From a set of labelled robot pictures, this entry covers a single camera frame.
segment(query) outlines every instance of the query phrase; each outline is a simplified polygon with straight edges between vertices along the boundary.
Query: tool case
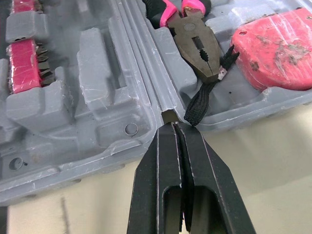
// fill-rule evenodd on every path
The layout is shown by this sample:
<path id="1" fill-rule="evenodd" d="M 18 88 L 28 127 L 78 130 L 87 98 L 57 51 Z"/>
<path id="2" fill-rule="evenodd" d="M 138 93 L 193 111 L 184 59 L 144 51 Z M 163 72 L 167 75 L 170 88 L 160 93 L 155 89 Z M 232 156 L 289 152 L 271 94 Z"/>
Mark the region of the tool case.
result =
<path id="1" fill-rule="evenodd" d="M 141 158 L 164 124 L 162 113 L 173 110 L 184 121 L 201 85 L 170 30 L 155 30 L 145 18 L 141 0 L 43 0 L 42 6 L 13 13 L 12 0 L 0 1 L 2 206 Z M 312 12 L 309 0 L 212 0 L 205 23 L 225 53 L 239 26 L 298 7 Z M 11 94 L 8 48 L 28 39 L 47 49 L 55 80 Z M 197 128 L 241 127 L 311 101 L 311 91 L 258 91 L 233 66 Z"/>

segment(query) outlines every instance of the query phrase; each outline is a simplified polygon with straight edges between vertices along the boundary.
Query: beige surface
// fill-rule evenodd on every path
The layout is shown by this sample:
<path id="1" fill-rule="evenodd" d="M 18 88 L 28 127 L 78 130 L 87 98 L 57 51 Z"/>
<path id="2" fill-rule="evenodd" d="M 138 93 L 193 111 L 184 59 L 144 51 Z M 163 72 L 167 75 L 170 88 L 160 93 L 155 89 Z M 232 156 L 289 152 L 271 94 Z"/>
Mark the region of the beige surface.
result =
<path id="1" fill-rule="evenodd" d="M 258 234 L 312 233 L 312 107 L 206 140 L 230 167 Z M 96 175 L 9 208 L 9 234 L 125 234 L 134 171 Z"/>

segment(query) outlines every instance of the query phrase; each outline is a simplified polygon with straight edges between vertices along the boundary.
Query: plier jaw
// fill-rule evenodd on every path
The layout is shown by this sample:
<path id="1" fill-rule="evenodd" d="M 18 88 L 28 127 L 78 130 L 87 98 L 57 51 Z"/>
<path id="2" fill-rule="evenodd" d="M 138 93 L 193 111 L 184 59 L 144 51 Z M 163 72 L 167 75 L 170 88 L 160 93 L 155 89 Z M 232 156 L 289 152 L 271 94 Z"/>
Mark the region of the plier jaw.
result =
<path id="1" fill-rule="evenodd" d="M 181 56 L 204 83 L 217 81 L 220 68 L 220 48 L 210 27 L 203 22 L 201 10 L 185 7 L 181 18 L 174 13 L 168 20 Z"/>

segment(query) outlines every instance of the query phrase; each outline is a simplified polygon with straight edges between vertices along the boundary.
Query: black fabric strap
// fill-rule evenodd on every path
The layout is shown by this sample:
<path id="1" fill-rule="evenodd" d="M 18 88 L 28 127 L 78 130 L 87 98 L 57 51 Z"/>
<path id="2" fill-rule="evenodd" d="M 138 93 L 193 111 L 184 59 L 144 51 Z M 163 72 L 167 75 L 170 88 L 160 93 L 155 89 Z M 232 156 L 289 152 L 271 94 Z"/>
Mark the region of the black fabric strap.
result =
<path id="1" fill-rule="evenodd" d="M 209 107 L 209 94 L 219 82 L 220 80 L 210 84 L 202 84 L 200 90 L 191 99 L 186 109 L 184 119 L 192 126 L 198 125 L 204 118 Z"/>
<path id="2" fill-rule="evenodd" d="M 235 63 L 239 56 L 239 52 L 233 54 L 234 45 L 232 45 L 228 52 L 220 58 L 220 68 L 228 71 L 230 67 Z M 198 125 L 202 119 L 205 117 L 205 114 L 209 107 L 209 94 L 212 89 L 218 84 L 223 77 L 219 76 L 219 79 L 210 84 L 202 84 L 200 90 L 195 94 L 195 96 L 191 99 L 186 112 L 184 119 L 188 121 L 192 126 Z"/>

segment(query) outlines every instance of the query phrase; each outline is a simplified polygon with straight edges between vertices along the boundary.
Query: pink handle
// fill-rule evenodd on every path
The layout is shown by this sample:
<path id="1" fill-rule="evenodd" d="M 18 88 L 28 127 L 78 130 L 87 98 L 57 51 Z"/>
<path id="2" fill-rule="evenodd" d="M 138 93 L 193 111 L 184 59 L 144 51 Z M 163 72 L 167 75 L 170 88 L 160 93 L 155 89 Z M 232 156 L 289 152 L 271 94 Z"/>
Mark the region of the pink handle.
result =
<path id="1" fill-rule="evenodd" d="M 182 1 L 182 13 L 184 15 L 184 8 L 189 7 L 192 9 L 198 9 L 200 10 L 203 15 L 206 14 L 206 8 L 205 5 L 200 0 L 183 0 Z"/>
<path id="2" fill-rule="evenodd" d="M 167 27 L 167 21 L 168 19 L 175 13 L 175 12 L 179 12 L 177 7 L 170 2 L 169 0 L 163 0 L 163 2 L 166 3 L 167 7 L 164 11 L 164 13 L 162 14 L 161 18 L 160 18 L 160 23 L 159 26 L 160 27 Z"/>

